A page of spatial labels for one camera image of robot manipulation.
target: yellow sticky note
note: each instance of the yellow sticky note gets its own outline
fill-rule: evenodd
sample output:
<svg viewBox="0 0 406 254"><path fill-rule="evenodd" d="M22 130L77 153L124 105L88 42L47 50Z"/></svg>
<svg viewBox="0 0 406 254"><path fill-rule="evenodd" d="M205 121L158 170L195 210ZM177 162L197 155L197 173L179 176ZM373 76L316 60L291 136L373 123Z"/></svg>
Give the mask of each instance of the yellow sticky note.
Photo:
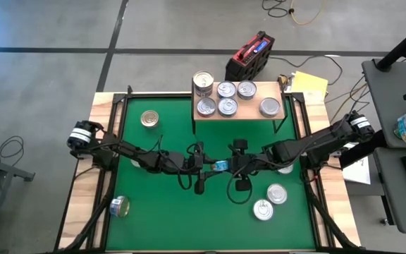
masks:
<svg viewBox="0 0 406 254"><path fill-rule="evenodd" d="M328 80L319 78L310 74L296 71L293 86L291 87L292 92L304 92L304 91L320 91L324 96L327 91Z"/></svg>

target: green tabletop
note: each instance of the green tabletop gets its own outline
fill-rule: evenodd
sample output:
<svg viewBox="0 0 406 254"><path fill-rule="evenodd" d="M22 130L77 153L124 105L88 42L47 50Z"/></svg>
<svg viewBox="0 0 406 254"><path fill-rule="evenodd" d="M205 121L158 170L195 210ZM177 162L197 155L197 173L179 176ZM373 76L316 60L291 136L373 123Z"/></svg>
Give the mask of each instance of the green tabletop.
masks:
<svg viewBox="0 0 406 254"><path fill-rule="evenodd" d="M159 126L147 129L141 114L152 109L159 114ZM161 148L185 153L188 145L204 142L205 152L213 158L231 156L227 148L234 138L248 140L248 152L261 152L261 146L276 140L295 139L292 117L288 117L277 135L270 121L199 121L192 134L189 98L130 99L123 139L148 150L162 134ZM221 174L206 182L203 195L193 187L183 190L177 176L149 174L121 158L115 196L130 199L127 217L112 217L107 250L280 250L313 249L311 222L305 190L299 178L300 165L288 175L262 171L252 176L253 195L244 205L226 197L230 174ZM253 204L266 198L272 183L283 185L288 200L274 205L273 217L266 222L253 215ZM232 196L243 200L247 192Z"/></svg>

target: gray floor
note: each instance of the gray floor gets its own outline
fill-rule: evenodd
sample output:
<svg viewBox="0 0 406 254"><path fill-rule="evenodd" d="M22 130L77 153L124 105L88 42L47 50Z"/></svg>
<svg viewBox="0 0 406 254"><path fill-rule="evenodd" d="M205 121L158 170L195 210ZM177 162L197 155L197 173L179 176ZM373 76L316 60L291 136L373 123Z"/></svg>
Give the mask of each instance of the gray floor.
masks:
<svg viewBox="0 0 406 254"><path fill-rule="evenodd" d="M320 1L296 1L297 18L313 15ZM0 47L108 47L121 0L0 0ZM118 48L235 49L258 30L276 38L274 49L388 51L406 36L406 1L327 0L311 25L274 19L260 0L131 0ZM36 253L53 248L75 160L65 145L75 121L86 119L105 54L0 53L0 144L11 135L25 139L19 167L36 172L32 183L14 181L0 217L0 250ZM189 90L196 70L223 79L225 55L128 54L113 58L105 91ZM303 56L286 57L300 63ZM349 91L362 76L366 57L337 57L341 79L327 99ZM296 68L270 60L256 80L275 80ZM333 80L328 59L312 59L298 70ZM343 99L327 104L333 117ZM345 112L350 108L345 105ZM373 104L362 110L380 129ZM365 247L406 252L406 235L383 227L376 198L352 198Z"/></svg>

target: wooden table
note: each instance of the wooden table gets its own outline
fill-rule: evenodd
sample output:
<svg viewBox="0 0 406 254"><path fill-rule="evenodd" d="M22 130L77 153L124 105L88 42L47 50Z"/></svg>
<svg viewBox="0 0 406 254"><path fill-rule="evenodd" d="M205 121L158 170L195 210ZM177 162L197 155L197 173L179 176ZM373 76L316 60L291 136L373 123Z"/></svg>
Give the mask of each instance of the wooden table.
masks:
<svg viewBox="0 0 406 254"><path fill-rule="evenodd" d="M112 107L113 94L113 92L98 92L95 94L89 117L90 121L99 122L105 128L107 128ZM304 99L312 132L329 126L324 99L320 92L304 92ZM306 133L302 124L303 118L301 110L299 110L300 105L296 103L295 106L297 118L299 119L300 123L300 134L304 136ZM114 125L115 127L113 130L114 133L117 131L116 129L120 121L120 114L120 110L118 110L116 124ZM331 159L329 164L339 167L339 161L337 159ZM80 161L76 173L79 174L81 171L88 169L90 165L91 160L89 159ZM66 218L60 236L59 248L68 246L90 218L94 202L95 189L97 187L98 175L99 172L97 169L89 171L76 179L72 185L73 189L71 191L70 200L66 207ZM341 231L353 243L360 246L357 227L355 225L352 209L350 207L350 201L347 195L347 189L345 187L342 171L324 167L321 170L321 180L324 186L329 214L332 216ZM325 237L324 223L322 222L320 215L318 213L316 213L316 215L322 245L327 246L328 244ZM99 239L101 238L102 220L103 216L100 217L100 220L97 223L94 247L98 247Z"/></svg>

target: wooden shelf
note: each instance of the wooden shelf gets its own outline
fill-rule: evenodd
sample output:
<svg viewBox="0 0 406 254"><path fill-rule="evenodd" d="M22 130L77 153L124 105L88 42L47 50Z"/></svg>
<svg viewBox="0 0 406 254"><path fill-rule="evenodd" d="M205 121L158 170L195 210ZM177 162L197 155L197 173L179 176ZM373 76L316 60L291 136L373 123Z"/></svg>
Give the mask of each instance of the wooden shelf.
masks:
<svg viewBox="0 0 406 254"><path fill-rule="evenodd" d="M233 82L238 88L239 82ZM283 110L283 100L281 99L280 93L280 86L278 82L254 82L257 86L257 93L254 95L252 99L245 100L240 99L238 94L234 96L234 100L238 103L238 111L233 117L223 117L219 114L216 109L216 113L210 117L203 117L200 116L197 112L197 102L200 100L200 96L194 94L193 97L193 104L194 104L194 120L195 121L230 121L230 120L281 120L285 118L284 110ZM210 98L212 98L216 104L219 104L219 97L217 97L217 86L219 82L214 82L213 90ZM280 111L275 117L264 117L259 112L259 105L264 98L271 97L278 101L280 104Z"/></svg>

